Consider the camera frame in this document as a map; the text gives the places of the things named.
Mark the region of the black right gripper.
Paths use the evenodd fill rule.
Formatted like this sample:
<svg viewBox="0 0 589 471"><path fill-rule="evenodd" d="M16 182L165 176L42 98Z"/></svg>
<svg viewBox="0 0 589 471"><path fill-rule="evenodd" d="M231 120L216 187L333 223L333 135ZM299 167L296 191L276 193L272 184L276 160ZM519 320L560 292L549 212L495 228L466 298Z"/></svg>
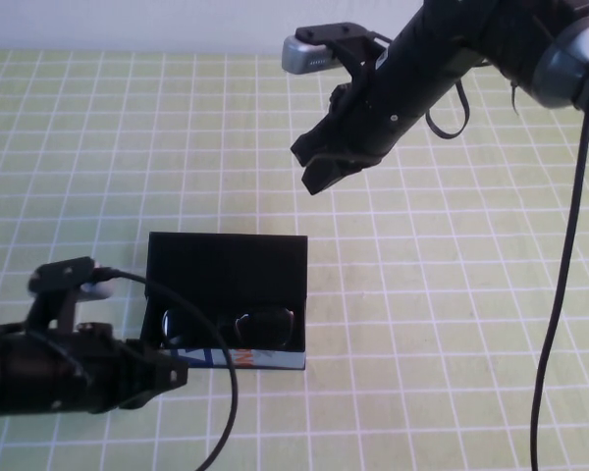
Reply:
<svg viewBox="0 0 589 471"><path fill-rule="evenodd" d="M334 130L300 135L291 152L307 166L302 183L316 195L377 165L398 140L478 62L487 1L426 1L367 72L330 99Z"/></svg>

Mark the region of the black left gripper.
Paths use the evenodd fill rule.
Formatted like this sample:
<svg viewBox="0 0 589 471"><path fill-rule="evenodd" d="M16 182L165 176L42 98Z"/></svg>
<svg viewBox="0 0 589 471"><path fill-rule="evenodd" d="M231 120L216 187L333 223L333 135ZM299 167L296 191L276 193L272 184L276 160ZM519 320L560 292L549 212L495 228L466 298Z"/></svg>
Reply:
<svg viewBox="0 0 589 471"><path fill-rule="evenodd" d="M107 323L81 323L70 333L57 329L28 330L27 338L53 359L58 396L52 408L61 412L101 414L137 410L159 393L187 384L187 363L140 340L119 340Z"/></svg>

